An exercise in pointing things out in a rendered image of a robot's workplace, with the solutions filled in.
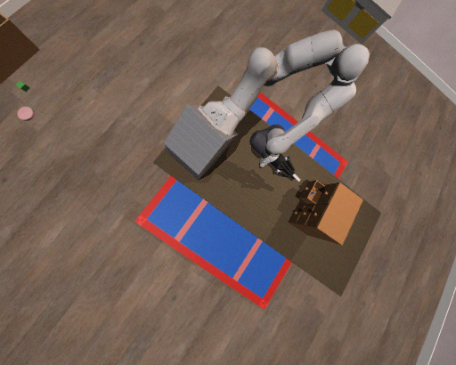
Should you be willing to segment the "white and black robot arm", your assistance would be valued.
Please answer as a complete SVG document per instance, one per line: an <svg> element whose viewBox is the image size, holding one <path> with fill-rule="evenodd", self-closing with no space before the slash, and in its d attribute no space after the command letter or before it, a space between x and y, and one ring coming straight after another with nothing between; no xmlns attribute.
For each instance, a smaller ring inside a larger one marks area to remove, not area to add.
<svg viewBox="0 0 456 365"><path fill-rule="evenodd" d="M275 56L267 48L258 47L250 54L248 66L231 97L210 101L198 110L214 128L232 135L264 85L274 85L292 74L326 63L334 80L308 101L298 123L286 132L281 125L272 125L250 137L251 146L262 156L259 163L263 167L354 98L354 81L368 64L369 56L363 45L345 47L335 29L290 44Z"/></svg>

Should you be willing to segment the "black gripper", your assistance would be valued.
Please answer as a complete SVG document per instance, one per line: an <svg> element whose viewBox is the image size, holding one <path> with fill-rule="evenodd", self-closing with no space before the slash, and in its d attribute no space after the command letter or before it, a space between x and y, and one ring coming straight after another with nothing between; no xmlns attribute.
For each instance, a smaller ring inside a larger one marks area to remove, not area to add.
<svg viewBox="0 0 456 365"><path fill-rule="evenodd" d="M285 162L287 161L287 163ZM281 163L282 162L282 163ZM289 157L283 157L281 154L279 155L279 157L274 160L273 162L270 162L273 166L275 166L275 168L277 169L277 172L276 174L281 174L285 177L288 177L288 178L292 178L294 179L296 182L299 182L300 179L295 175L295 168L292 166L290 160L289 160ZM292 170L291 170L292 169ZM283 170L286 174L284 174L282 171L280 170Z"/></svg>

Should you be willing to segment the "brown drawer front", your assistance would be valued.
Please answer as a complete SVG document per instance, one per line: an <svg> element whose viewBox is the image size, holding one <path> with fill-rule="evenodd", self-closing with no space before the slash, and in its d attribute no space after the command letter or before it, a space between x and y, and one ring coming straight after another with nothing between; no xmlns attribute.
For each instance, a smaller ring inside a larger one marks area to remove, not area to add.
<svg viewBox="0 0 456 365"><path fill-rule="evenodd" d="M299 216L302 214L303 210L304 210L305 206L299 206L297 205L297 208L295 209L293 215L291 216L291 218L289 219L289 222L293 222L293 223L296 223ZM296 212L297 211L297 212Z"/></svg>
<svg viewBox="0 0 456 365"><path fill-rule="evenodd" d="M326 208L327 208L327 206L316 205L311 217L309 218L309 220L307 222L307 225L311 225L311 226L316 226L317 227L318 223L322 219L322 216L323 216Z"/></svg>
<svg viewBox="0 0 456 365"><path fill-rule="evenodd" d="M325 185L323 185L317 180L308 182L299 198L303 200L306 204L317 204L324 188ZM316 191L314 191L313 189L316 189ZM312 192L315 193L310 195Z"/></svg>
<svg viewBox="0 0 456 365"><path fill-rule="evenodd" d="M338 184L327 185L317 204L329 204Z"/></svg>
<svg viewBox="0 0 456 365"><path fill-rule="evenodd" d="M297 223L302 223L306 224L311 213L313 212L315 206L305 206L305 209L303 210L301 216L299 217Z"/></svg>

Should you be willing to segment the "brown wooden chest of drawers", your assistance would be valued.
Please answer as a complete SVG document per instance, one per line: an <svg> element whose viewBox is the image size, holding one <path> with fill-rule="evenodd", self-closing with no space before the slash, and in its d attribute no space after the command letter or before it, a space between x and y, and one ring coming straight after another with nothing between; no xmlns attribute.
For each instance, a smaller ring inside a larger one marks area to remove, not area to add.
<svg viewBox="0 0 456 365"><path fill-rule="evenodd" d="M343 245L363 199L340 182L332 184L338 184L338 187L329 204L298 204L299 206L327 206L317 227L297 222L296 224L310 227L303 231L308 236ZM325 184L325 188L332 184Z"/></svg>

